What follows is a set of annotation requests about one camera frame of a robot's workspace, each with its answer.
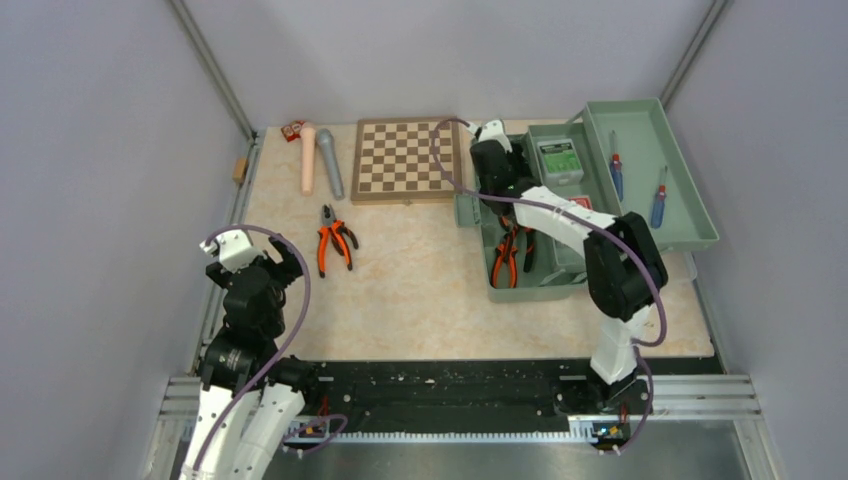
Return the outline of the orange cutting pliers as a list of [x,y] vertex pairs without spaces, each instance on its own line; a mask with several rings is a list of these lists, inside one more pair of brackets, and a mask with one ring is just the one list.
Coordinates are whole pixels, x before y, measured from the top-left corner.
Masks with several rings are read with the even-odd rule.
[[[489,274],[490,285],[495,289],[514,289],[517,287],[518,273],[516,263],[516,236],[517,233],[515,229],[507,231],[502,236],[498,245],[495,247],[494,263],[490,269]],[[502,271],[506,271],[509,275],[508,279],[505,282],[501,282]]]

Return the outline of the green plastic toolbox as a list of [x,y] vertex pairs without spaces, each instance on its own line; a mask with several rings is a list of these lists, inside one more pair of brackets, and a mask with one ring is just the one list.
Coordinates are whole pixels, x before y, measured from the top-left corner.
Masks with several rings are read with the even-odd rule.
[[[536,146],[538,141],[552,137],[568,137],[576,142],[578,155],[584,169],[584,176],[579,184],[548,187],[542,182]],[[588,195],[592,201],[593,210],[611,214],[596,209],[594,205],[594,202],[601,198],[601,194],[597,185],[597,171],[591,165],[588,141],[583,125],[531,126],[526,133],[508,135],[508,138],[510,142],[519,141],[522,143],[524,156],[536,182],[566,199],[572,196]],[[456,199],[456,222],[460,226],[477,226],[481,230],[483,262],[487,273],[490,300],[496,303],[551,301],[564,299],[581,288],[588,290],[585,264],[582,258],[567,246],[538,232],[536,232],[536,258],[533,269],[529,273],[523,272],[525,236],[520,233],[516,254],[517,287],[514,289],[493,288],[490,285],[489,274],[494,263],[494,250],[508,228],[504,219],[496,215],[478,198],[479,180],[474,165],[473,175],[472,187]],[[506,271],[501,272],[501,282],[505,282],[508,277]]]

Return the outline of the large orange combination pliers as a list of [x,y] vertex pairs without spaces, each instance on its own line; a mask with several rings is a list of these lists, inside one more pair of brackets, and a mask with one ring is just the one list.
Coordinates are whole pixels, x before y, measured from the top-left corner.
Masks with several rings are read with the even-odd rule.
[[340,219],[330,204],[321,207],[321,228],[318,230],[319,244],[317,249],[317,265],[321,278],[326,277],[326,254],[329,245],[344,258],[348,271],[353,270],[353,250],[359,248],[355,233]]

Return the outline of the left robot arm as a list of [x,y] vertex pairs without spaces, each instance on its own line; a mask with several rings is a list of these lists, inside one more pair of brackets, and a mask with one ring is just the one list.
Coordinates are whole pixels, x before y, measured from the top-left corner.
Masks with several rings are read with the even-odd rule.
[[199,407],[182,479],[260,479],[294,418],[319,404],[310,368],[278,354],[285,290],[302,268],[272,240],[274,260],[249,234],[231,229],[202,249],[207,276],[224,292],[223,325],[201,357]]

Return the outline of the red label screw box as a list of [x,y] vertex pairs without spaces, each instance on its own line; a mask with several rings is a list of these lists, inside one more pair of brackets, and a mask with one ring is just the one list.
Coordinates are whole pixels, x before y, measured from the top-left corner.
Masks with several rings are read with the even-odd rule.
[[593,210],[593,204],[588,195],[572,196],[568,200],[575,205],[579,205],[582,209]]

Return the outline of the red blue screwdriver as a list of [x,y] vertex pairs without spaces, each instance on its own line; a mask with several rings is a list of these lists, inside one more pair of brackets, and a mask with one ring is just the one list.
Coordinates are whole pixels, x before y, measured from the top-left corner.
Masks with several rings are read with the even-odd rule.
[[611,148],[611,156],[609,163],[610,175],[616,189],[618,200],[622,202],[624,200],[623,171],[618,148],[618,136],[615,130],[610,131],[609,140]]

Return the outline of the blue handle screwdriver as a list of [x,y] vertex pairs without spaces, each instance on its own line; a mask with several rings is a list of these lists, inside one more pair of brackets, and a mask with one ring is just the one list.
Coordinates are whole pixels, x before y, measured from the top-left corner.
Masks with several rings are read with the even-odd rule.
[[650,226],[653,229],[659,229],[664,221],[664,212],[667,198],[667,176],[668,167],[664,166],[660,169],[658,188],[655,193],[651,211]]

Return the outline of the green label screw box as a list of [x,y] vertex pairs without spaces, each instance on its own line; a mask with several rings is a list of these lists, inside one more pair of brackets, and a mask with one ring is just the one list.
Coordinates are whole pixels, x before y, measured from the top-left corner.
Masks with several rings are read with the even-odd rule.
[[552,137],[537,142],[536,153],[542,182],[548,187],[577,185],[584,169],[576,142],[568,137]]

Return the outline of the black orange striped pliers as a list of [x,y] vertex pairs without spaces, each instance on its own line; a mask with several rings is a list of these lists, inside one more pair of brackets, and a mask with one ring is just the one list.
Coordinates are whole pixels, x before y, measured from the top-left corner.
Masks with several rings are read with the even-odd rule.
[[536,231],[529,227],[514,224],[511,229],[512,245],[514,247],[518,246],[518,236],[520,233],[523,233],[525,236],[525,253],[522,269],[524,273],[529,273],[533,269],[536,258]]

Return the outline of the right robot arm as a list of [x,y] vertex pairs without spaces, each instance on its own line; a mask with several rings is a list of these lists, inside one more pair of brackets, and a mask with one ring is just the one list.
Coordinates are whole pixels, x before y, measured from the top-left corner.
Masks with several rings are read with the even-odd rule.
[[601,312],[601,333],[590,358],[586,397],[600,412],[612,412],[636,381],[635,348],[667,270],[645,219],[613,216],[563,198],[521,176],[512,154],[497,140],[477,140],[470,154],[479,176],[478,198],[508,228],[503,260],[520,230],[534,230],[575,251],[584,261],[586,285]]

